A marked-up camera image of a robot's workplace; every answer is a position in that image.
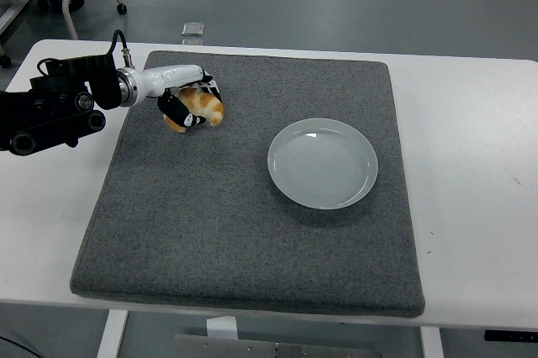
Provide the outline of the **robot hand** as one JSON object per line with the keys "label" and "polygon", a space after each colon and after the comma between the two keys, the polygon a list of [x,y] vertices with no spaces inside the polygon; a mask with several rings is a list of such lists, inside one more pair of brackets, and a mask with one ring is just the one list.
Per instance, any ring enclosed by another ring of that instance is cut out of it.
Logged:
{"label": "robot hand", "polygon": [[137,71],[134,80],[135,102],[155,98],[166,125],[177,132],[203,123],[217,126],[224,118],[218,85],[201,66],[151,68]]}

